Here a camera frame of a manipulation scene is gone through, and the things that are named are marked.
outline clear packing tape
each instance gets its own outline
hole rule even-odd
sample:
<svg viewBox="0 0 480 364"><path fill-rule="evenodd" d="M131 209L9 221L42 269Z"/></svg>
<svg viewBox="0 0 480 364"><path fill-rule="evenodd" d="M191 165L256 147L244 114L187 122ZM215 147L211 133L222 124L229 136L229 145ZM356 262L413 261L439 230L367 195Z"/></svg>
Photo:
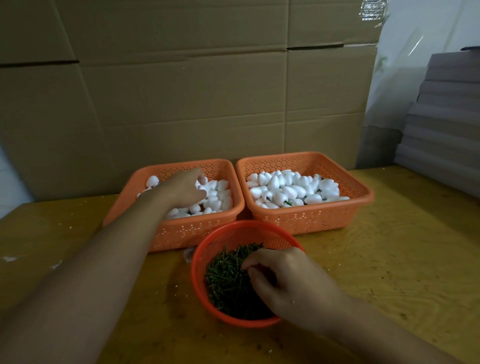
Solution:
<svg viewBox="0 0 480 364"><path fill-rule="evenodd" d="M387 20L387 0L363 0L359 16L363 21L380 20L376 26L382 26Z"/></svg>

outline pile of green stems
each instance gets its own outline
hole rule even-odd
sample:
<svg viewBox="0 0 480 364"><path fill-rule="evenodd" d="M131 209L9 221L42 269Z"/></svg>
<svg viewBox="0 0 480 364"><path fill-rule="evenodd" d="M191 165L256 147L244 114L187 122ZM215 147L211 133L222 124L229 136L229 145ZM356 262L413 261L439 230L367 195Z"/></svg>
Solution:
<svg viewBox="0 0 480 364"><path fill-rule="evenodd" d="M210 302L217 310L242 320L261 320L272 311L253 290L250 277L241 265L248 255L263 248L262 244L241 245L227 253L225 247L206 267L205 283Z"/></svg>

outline rectangular orange basket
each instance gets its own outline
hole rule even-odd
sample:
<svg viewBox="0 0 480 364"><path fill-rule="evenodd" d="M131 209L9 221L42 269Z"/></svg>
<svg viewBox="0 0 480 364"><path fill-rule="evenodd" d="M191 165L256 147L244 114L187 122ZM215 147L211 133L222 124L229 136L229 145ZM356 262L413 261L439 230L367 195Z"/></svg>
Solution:
<svg viewBox="0 0 480 364"><path fill-rule="evenodd" d="M196 167L200 167L204 171L209 181L228 181L229 188L232 190L233 208L214 214L162 221L152 240L149 251L156 252L198 245L202 238L213 228L235 221L237 215L245 207L245 200L243 199L235 169L229 160L208 159L194 162L158 164L137 170L130 177L103 220L103 226L107 226L133 205L137 194L145 189L145 182L148 177L155 175L160 181L165 181L179 170L189 170Z"/></svg>
<svg viewBox="0 0 480 364"><path fill-rule="evenodd" d="M298 171L302 176L318 173L338 182L340 194L349 200L267 209L255 204L246 179L252 173L276 170ZM317 152L285 153L243 158L236 165L237 176L247 207L255 220L268 221L291 234L343 228L352 222L357 209L373 201L373 191L324 154Z"/></svg>

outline orange plastic basket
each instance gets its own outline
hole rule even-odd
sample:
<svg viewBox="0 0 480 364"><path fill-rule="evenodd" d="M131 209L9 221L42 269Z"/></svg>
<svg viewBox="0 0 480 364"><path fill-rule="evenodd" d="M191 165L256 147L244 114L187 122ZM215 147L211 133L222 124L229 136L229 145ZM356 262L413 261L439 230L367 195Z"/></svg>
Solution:
<svg viewBox="0 0 480 364"><path fill-rule="evenodd" d="M267 209L255 204L246 183L252 173L275 170L298 171L301 175L318 173L338 182L340 194L349 200L289 208ZM268 221L291 234L343 228L352 222L357 209L373 201L373 191L324 154L285 153L243 158L236 165L237 176L247 207L255 220Z"/></svg>
<svg viewBox="0 0 480 364"><path fill-rule="evenodd" d="M195 246L213 228L235 221L237 215L245 207L245 200L243 199L233 164L226 159L208 159L194 162L158 164L137 170L130 177L103 220L103 226L107 226L135 202L137 194L145 189L145 182L148 177L155 175L160 181L165 181L179 170L189 170L196 167L200 167L209 180L228 181L229 188L232 190L233 208L229 211L214 214L162 221L152 240L149 251L156 252Z"/></svg>
<svg viewBox="0 0 480 364"><path fill-rule="evenodd" d="M202 304L215 317L242 328L265 328L276 324L280 318L274 316L265 320L249 321L228 316L210 303L205 286L206 266L225 246L229 252L240 245L252 243L263 243L267 249L286 249L295 246L303 250L291 234L275 225L254 220L231 222L208 234L198 245L192 258L192 284Z"/></svg>

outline wooden table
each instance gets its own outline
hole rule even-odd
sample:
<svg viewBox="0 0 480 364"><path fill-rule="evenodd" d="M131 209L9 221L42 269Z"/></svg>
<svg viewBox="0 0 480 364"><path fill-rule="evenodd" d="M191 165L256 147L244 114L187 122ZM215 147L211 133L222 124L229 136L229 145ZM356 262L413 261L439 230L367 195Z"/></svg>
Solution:
<svg viewBox="0 0 480 364"><path fill-rule="evenodd" d="M348 293L480 363L478 202L401 167L354 174L374 189L375 202L345 229L298 236L307 254ZM0 221L0 316L89 240L115 198L27 204ZM288 323L246 330L215 320L195 297L182 253L149 254L100 363L354 360Z"/></svg>

